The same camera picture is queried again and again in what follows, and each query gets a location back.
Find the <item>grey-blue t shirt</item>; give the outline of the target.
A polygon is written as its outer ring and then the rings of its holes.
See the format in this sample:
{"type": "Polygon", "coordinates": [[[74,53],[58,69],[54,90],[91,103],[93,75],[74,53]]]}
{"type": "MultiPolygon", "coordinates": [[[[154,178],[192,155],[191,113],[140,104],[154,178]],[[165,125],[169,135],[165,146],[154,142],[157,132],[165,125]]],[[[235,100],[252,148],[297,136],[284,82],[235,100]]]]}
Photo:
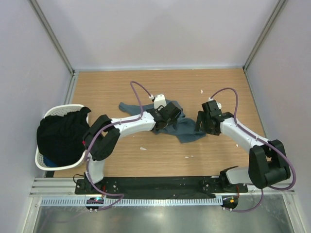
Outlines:
{"type": "MultiPolygon", "coordinates": [[[[120,102],[119,109],[131,116],[140,114],[139,105],[130,105],[120,102]]],[[[169,125],[161,130],[152,130],[152,132],[156,135],[164,133],[176,136],[180,143],[190,143],[206,136],[205,132],[195,130],[195,124],[196,122],[193,119],[186,117],[186,115],[182,112],[177,119],[176,125],[169,125]]]]}

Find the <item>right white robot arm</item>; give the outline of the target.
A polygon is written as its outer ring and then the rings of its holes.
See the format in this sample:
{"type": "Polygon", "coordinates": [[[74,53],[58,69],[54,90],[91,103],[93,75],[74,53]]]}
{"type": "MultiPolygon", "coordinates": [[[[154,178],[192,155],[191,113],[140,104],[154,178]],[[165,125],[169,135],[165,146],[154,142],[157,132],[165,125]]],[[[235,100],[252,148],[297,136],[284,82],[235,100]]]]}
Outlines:
{"type": "Polygon", "coordinates": [[[221,172],[219,186],[225,192],[232,191],[238,183],[250,183],[256,188],[272,187],[290,179],[291,171],[283,144],[255,134],[242,125],[230,112],[222,112],[220,104],[209,100],[202,104],[195,125],[196,131],[233,139],[248,153],[248,167],[234,166],[221,172]]]}

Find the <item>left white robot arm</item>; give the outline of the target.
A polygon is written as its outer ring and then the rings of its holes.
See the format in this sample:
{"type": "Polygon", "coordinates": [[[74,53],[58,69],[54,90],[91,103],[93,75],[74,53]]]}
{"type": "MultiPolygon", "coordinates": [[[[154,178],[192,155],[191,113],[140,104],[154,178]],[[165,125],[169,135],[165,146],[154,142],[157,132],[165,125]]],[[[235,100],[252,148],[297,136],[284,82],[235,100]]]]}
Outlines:
{"type": "Polygon", "coordinates": [[[92,194],[98,194],[103,188],[104,163],[120,139],[123,137],[148,131],[165,129],[177,124],[182,114],[181,107],[169,102],[165,106],[143,110],[137,115],[125,118],[109,118],[101,115],[83,136],[85,147],[86,188],[92,194]]]}

